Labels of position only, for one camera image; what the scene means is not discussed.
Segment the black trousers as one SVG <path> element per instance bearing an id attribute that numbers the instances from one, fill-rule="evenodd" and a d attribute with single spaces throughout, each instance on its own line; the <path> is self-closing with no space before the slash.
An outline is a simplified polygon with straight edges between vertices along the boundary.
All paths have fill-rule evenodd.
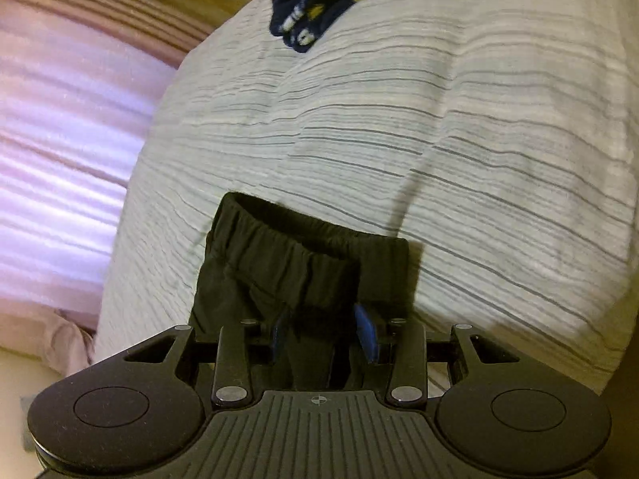
<path id="1" fill-rule="evenodd" d="M 362 385 L 366 360 L 355 310 L 383 320 L 408 310 L 409 244 L 228 192 L 206 238 L 190 325 L 217 335 L 254 319 L 271 362 L 251 372 L 258 392 Z"/>

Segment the pink crumpled cloth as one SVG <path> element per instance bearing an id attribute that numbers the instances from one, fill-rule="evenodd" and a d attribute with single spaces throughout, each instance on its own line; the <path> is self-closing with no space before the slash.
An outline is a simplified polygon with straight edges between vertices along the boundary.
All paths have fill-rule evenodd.
<path id="1" fill-rule="evenodd" d="M 1 347 L 70 376 L 91 366 L 93 337 L 58 310 L 1 299 Z"/>

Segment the white striped bed cover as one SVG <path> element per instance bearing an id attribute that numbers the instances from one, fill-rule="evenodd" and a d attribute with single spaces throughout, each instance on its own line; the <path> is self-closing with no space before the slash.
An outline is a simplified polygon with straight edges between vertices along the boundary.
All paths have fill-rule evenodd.
<path id="1" fill-rule="evenodd" d="M 363 0 L 304 54 L 270 17 L 252 0 L 167 88 L 96 358 L 187 318 L 239 190 L 408 240 L 428 325 L 604 390 L 638 312 L 638 0 Z"/>

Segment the pink striped curtain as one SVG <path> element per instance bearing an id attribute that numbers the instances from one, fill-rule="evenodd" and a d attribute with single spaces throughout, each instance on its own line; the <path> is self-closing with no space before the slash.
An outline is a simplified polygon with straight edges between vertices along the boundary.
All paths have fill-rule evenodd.
<path id="1" fill-rule="evenodd" d="M 163 0 L 1 0 L 1 304 L 96 325 L 155 109 L 211 26 Z"/>

